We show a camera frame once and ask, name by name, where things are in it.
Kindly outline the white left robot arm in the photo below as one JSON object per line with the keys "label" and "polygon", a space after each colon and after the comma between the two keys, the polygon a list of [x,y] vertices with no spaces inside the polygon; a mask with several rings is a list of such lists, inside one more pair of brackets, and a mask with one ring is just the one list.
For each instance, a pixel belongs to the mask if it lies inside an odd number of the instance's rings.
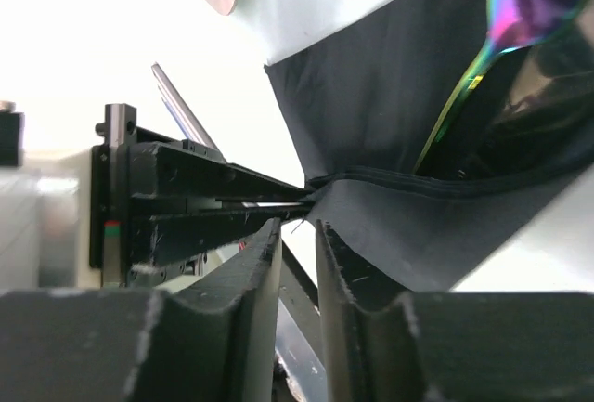
{"label": "white left robot arm", "polygon": [[297,188],[175,140],[111,104],[80,152],[27,156],[24,116],[1,106],[1,284],[157,287],[202,276],[269,219],[307,216]]}

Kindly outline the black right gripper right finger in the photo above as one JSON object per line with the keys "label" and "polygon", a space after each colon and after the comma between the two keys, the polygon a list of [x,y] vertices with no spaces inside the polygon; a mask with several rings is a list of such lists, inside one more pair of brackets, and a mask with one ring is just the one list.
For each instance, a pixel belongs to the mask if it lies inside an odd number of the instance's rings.
{"label": "black right gripper right finger", "polygon": [[589,401],[593,298],[413,292],[316,224],[332,401]]}

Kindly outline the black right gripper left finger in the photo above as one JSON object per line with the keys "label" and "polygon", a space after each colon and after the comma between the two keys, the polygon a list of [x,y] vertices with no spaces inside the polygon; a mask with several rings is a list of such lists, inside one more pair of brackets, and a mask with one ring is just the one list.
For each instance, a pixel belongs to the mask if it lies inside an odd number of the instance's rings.
{"label": "black right gripper left finger", "polygon": [[5,401],[267,401],[280,223],[178,293],[46,288],[1,294]]}

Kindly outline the iridescent rainbow fork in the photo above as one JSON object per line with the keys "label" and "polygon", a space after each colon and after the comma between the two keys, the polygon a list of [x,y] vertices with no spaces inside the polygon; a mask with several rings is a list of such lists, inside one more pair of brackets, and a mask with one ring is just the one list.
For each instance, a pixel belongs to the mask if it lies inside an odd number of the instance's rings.
{"label": "iridescent rainbow fork", "polygon": [[430,157],[461,112],[464,102],[502,55],[541,44],[559,33],[587,0],[486,0],[487,31],[483,47],[443,106],[414,167],[423,175]]}

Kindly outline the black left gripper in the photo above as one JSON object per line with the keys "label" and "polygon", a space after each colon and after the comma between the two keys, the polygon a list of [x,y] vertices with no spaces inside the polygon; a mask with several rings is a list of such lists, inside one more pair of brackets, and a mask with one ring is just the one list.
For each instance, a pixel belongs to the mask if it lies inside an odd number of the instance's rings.
{"label": "black left gripper", "polygon": [[[269,219],[303,219],[314,203],[310,190],[225,162],[199,143],[136,143],[136,109],[127,104],[106,105],[96,133],[103,141],[91,150],[89,265],[103,281],[138,286],[141,276],[158,278]],[[135,216],[127,239],[129,196],[137,210],[208,210]]]}

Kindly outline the black paper napkin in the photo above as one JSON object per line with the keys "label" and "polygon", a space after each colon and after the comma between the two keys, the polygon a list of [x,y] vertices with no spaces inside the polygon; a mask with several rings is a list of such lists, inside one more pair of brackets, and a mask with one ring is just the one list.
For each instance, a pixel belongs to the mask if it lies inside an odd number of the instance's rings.
{"label": "black paper napkin", "polygon": [[417,159],[484,44],[486,0],[259,0],[266,73],[312,218],[415,291],[546,289],[569,227],[537,226],[593,168],[593,0],[502,55],[423,175]]}

